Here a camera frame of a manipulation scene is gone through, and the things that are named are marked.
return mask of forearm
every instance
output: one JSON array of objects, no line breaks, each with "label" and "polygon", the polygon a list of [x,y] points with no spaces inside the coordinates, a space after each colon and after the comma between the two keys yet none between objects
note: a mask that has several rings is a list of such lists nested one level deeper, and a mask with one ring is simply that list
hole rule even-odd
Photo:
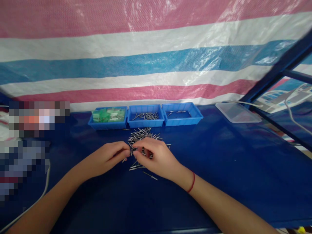
[{"label": "forearm", "polygon": [[7,233],[49,233],[67,202],[84,180],[76,168],[71,169]]},{"label": "forearm", "polygon": [[[192,185],[193,173],[182,166],[173,182],[187,191]],[[278,233],[254,212],[197,175],[190,195],[225,234]]]}]

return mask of blue tabletop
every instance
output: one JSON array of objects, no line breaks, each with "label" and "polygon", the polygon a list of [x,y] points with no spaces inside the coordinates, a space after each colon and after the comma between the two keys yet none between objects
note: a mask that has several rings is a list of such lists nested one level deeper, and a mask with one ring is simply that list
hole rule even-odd
[{"label": "blue tabletop", "polygon": [[[198,125],[163,126],[152,132],[161,133],[183,165],[274,227],[310,225],[312,160],[263,123],[232,124],[214,105],[199,109],[204,118]],[[87,125],[90,115],[73,113],[70,133],[64,132],[67,137],[51,140],[49,189],[103,144],[128,140],[130,131],[94,131]],[[134,161],[130,158],[82,184],[52,233],[220,232],[174,183],[154,175],[156,181],[141,170],[128,171]],[[44,180],[44,176],[28,180],[23,186],[28,192],[21,191],[11,199],[6,207],[13,208],[1,215],[3,220],[13,219],[19,206],[31,205],[40,196]]]}]

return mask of plastic sheet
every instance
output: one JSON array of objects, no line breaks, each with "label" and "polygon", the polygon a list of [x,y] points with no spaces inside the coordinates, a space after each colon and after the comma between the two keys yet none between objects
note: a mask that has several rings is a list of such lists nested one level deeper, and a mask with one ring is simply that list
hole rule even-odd
[{"label": "plastic sheet", "polygon": [[5,0],[0,90],[71,111],[238,100],[308,32],[311,11],[309,0]]}]

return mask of blue plastic bin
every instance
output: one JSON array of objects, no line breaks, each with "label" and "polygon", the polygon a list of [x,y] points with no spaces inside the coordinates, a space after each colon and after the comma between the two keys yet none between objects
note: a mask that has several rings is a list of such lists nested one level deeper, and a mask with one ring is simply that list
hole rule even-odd
[{"label": "blue plastic bin", "polygon": [[192,102],[163,104],[162,108],[166,126],[198,124],[198,122],[203,118],[199,109]]},{"label": "blue plastic bin", "polygon": [[122,106],[122,107],[98,107],[95,110],[98,111],[100,109],[109,109],[109,108],[124,108],[124,120],[120,122],[114,122],[114,123],[94,123],[92,115],[90,117],[90,120],[88,122],[88,125],[91,126],[94,130],[109,130],[109,129],[122,129],[122,128],[127,128],[127,107]]},{"label": "blue plastic bin", "polygon": [[[136,118],[137,113],[156,113],[159,116],[157,120],[142,120]],[[163,112],[160,105],[141,105],[141,106],[129,106],[128,111],[128,124],[130,128],[136,127],[161,127],[164,122]]]}]

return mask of fabric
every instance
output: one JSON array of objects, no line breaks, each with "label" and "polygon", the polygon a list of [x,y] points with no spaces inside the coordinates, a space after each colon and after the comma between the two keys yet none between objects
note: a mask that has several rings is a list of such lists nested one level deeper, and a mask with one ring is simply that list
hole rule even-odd
[{"label": "fabric", "polygon": [[309,0],[0,6],[1,92],[20,101],[70,101],[71,111],[239,100],[312,27]]}]

